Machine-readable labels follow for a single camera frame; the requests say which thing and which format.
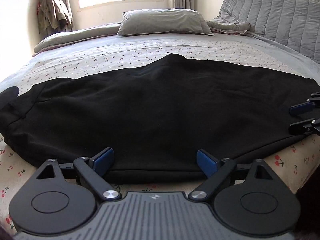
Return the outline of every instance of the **black fabric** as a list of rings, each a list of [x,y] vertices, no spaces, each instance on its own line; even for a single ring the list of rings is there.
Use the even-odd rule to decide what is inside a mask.
[[[0,109],[14,100],[19,94],[18,87],[9,87],[0,93]]]
[[[320,239],[320,166],[297,192],[301,215],[296,225],[297,240]]]
[[[34,85],[0,111],[0,132],[35,166],[112,147],[109,182],[199,179],[201,148],[250,163],[304,138],[288,126],[317,111],[291,117],[288,109],[319,90],[293,74],[170,54],[139,68]]]

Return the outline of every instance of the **upholstered headboard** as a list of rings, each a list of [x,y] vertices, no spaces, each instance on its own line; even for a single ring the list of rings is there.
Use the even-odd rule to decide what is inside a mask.
[[[221,10],[320,63],[320,0],[224,0]]]

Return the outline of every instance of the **bed sheet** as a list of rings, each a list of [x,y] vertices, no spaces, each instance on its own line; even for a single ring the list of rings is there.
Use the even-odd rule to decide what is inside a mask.
[[[0,91],[16,85],[20,94],[32,85],[58,77],[80,78],[86,75],[139,67],[158,60],[169,53],[186,58],[220,60],[254,67],[266,67],[304,77],[315,77],[317,67],[307,67],[308,58],[282,51],[270,44],[250,37],[213,37],[192,34],[157,34],[134,37],[104,37],[83,41],[34,57],[19,72],[0,84]],[[292,190],[305,183],[320,160],[320,137],[311,135],[265,161]],[[0,222],[12,234],[15,228],[8,214],[9,202],[19,188],[34,173],[35,167],[22,160],[0,136]],[[200,181],[180,184],[116,185],[125,193],[138,191],[190,192]]]

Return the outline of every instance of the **circular base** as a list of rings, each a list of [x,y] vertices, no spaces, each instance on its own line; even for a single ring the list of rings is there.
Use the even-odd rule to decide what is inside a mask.
[[[55,213],[64,209],[69,204],[66,194],[57,191],[48,191],[35,196],[31,205],[41,213]]]
[[[248,193],[241,198],[240,202],[245,210],[254,214],[268,214],[278,206],[277,199],[264,192]]]

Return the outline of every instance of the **gray pillow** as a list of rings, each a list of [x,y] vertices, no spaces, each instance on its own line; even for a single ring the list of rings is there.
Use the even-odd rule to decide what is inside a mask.
[[[118,35],[191,33],[214,35],[202,15],[189,9],[144,9],[123,13]]]

